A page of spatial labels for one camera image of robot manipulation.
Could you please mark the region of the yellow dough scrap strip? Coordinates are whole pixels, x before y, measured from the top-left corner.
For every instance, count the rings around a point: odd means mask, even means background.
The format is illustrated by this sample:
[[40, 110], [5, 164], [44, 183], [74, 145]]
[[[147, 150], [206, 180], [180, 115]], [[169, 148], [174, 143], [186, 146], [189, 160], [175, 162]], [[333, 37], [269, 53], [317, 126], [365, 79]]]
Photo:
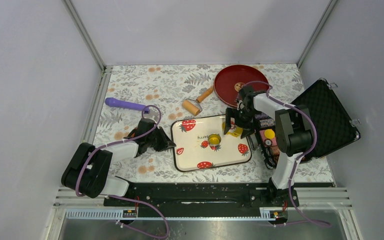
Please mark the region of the yellow dough scrap strip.
[[222, 122], [222, 124], [221, 124], [221, 128], [222, 128], [222, 131], [221, 131], [221, 132], [222, 132], [223, 135], [224, 135], [224, 134], [226, 134], [226, 135], [231, 135], [231, 136], [233, 136], [233, 137], [235, 137], [235, 138], [240, 137], [240, 136], [242, 135], [242, 133], [243, 133], [243, 128], [238, 127], [238, 126], [235, 124], [234, 121], [231, 121], [231, 122], [230, 122], [230, 128], [229, 128], [229, 130], [228, 130], [226, 133], [224, 133], [224, 132], [225, 132], [225, 129], [226, 129], [226, 122], [225, 122], [225, 121]]

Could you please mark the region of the strawberry print tray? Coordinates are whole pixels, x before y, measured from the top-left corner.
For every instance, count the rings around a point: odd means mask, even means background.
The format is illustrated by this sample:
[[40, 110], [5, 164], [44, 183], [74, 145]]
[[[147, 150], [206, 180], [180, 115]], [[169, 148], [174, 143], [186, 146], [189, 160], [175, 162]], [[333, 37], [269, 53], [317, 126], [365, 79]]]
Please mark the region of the strawberry print tray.
[[248, 162], [252, 157], [246, 138], [222, 134], [224, 115], [175, 121], [171, 125], [174, 165], [181, 172]]

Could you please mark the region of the wooden dough roller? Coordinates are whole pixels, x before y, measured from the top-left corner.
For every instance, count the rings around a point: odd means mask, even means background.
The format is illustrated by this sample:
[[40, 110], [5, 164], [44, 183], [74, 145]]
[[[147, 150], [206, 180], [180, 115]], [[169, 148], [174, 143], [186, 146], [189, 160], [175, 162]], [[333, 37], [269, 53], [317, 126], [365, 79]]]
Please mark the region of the wooden dough roller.
[[213, 93], [214, 88], [210, 87], [205, 92], [203, 92], [200, 96], [197, 98], [186, 98], [181, 106], [190, 114], [193, 116], [197, 116], [199, 113], [202, 112], [203, 108], [201, 107], [201, 103]]

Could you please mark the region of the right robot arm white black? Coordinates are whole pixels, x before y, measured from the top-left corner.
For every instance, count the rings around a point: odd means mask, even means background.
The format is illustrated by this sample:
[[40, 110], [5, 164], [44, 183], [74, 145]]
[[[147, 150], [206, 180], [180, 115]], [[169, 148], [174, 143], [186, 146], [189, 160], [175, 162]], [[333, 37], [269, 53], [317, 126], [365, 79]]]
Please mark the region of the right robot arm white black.
[[281, 205], [291, 189], [298, 165], [317, 143], [317, 130], [310, 118], [308, 108], [284, 103], [270, 95], [269, 91], [255, 91], [244, 85], [238, 94], [237, 107], [225, 110], [224, 134], [232, 124], [242, 128], [242, 138], [255, 132], [256, 116], [264, 113], [275, 122], [275, 138], [280, 150], [275, 171], [270, 178], [274, 187], [267, 191], [267, 201], [273, 206]]

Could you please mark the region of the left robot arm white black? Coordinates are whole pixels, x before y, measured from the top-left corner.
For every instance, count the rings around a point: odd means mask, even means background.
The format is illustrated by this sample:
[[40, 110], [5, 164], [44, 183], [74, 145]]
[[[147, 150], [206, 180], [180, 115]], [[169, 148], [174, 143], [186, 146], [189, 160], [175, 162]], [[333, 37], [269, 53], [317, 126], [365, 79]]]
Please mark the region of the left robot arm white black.
[[135, 192], [129, 188], [129, 181], [109, 175], [110, 166], [139, 157], [149, 148], [162, 152], [175, 147], [162, 127], [152, 119], [142, 118], [120, 141], [99, 147], [81, 143], [62, 174], [61, 184], [77, 195], [89, 198], [115, 196], [122, 205], [128, 206], [134, 202]]

